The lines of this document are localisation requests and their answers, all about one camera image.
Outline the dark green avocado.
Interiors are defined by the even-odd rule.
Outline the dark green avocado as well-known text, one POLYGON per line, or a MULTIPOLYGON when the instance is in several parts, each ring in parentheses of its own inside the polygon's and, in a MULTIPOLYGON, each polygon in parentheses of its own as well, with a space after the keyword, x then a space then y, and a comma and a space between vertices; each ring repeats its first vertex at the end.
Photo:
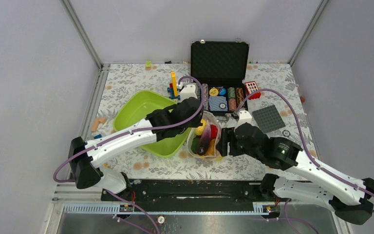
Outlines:
POLYGON ((191 151, 193 154, 197 154, 197 146, 200 144, 200 138, 197 136, 191 142, 191 151))

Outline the purple eggplant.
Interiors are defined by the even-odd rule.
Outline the purple eggplant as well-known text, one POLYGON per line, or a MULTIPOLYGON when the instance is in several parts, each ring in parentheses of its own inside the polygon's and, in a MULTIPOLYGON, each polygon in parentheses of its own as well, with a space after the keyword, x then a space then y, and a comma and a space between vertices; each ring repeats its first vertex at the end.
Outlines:
POLYGON ((197 146, 197 154, 203 156, 209 148, 210 139, 210 125, 206 125, 203 134, 200 137, 200 144, 197 146))

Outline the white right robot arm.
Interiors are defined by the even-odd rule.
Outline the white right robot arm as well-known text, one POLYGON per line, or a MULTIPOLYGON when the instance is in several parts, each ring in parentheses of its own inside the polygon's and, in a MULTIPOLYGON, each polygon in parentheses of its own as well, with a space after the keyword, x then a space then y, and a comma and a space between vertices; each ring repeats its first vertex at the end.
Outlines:
POLYGON ((308 180, 297 182, 266 173, 258 191, 264 200, 289 198, 305 201, 326 208, 338 218, 355 225, 363 225, 372 217, 372 178, 357 179, 318 160, 311 160, 300 145, 284 137, 268 137, 249 123, 237 128, 223 128, 220 133, 216 148, 222 156, 248 155, 272 169, 308 180))

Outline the yellow lemon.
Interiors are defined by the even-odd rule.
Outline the yellow lemon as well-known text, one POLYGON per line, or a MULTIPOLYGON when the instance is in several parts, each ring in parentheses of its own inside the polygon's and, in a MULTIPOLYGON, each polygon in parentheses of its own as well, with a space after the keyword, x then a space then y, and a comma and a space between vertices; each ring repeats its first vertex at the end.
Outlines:
POLYGON ((205 130, 205 127, 206 127, 206 120, 205 119, 201 119, 201 125, 198 126, 194 130, 195 135, 201 136, 203 134, 204 130, 205 130))

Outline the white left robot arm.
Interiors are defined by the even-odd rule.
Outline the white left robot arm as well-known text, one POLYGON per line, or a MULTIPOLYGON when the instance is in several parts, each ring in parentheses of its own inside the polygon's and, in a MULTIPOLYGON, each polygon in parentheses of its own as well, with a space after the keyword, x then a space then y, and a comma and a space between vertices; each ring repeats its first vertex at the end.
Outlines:
POLYGON ((157 109, 137 123, 104 138, 71 141, 68 163, 77 189, 99 187, 113 192, 119 200, 131 196, 131 186, 123 173, 104 167, 104 163, 136 147, 173 138, 198 127, 202 103, 189 97, 180 103, 157 109))

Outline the orange yellow mango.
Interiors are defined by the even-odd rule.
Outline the orange yellow mango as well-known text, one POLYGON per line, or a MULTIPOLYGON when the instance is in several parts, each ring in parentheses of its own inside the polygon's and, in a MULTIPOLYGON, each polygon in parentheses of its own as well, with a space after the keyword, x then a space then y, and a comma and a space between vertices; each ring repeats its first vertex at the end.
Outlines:
POLYGON ((209 145, 208 150, 205 153, 205 156, 216 156, 216 152, 215 151, 216 150, 215 150, 214 142, 211 142, 210 145, 209 145))

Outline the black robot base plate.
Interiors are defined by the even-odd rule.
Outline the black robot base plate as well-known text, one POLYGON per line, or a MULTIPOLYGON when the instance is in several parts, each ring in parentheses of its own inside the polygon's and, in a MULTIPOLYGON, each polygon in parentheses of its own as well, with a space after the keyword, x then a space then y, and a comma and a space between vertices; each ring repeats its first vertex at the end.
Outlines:
POLYGON ((130 179, 130 186, 112 196, 106 190, 101 201, 135 203, 147 212, 251 212, 254 203, 285 202, 269 192, 261 181, 130 179))

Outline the red apple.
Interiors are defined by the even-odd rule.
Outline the red apple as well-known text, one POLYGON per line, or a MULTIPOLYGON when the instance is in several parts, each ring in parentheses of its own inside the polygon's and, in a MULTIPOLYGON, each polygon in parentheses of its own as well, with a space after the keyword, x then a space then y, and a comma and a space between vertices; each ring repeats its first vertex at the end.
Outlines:
POLYGON ((218 131, 219 131, 218 127, 216 125, 214 125, 214 124, 211 124, 210 125, 210 130, 211 130, 211 132, 210 132, 210 139, 211 140, 216 139, 217 135, 218 135, 218 131))

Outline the clear zip top bag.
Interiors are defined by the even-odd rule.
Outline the clear zip top bag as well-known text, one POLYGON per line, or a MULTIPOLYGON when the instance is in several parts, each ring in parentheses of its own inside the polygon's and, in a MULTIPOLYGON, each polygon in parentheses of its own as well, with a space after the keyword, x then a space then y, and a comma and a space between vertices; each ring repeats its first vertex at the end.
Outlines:
POLYGON ((222 125, 212 113, 204 111, 201 126, 193 128, 187 138, 187 151, 196 158, 221 160, 221 150, 216 149, 221 138, 222 125))

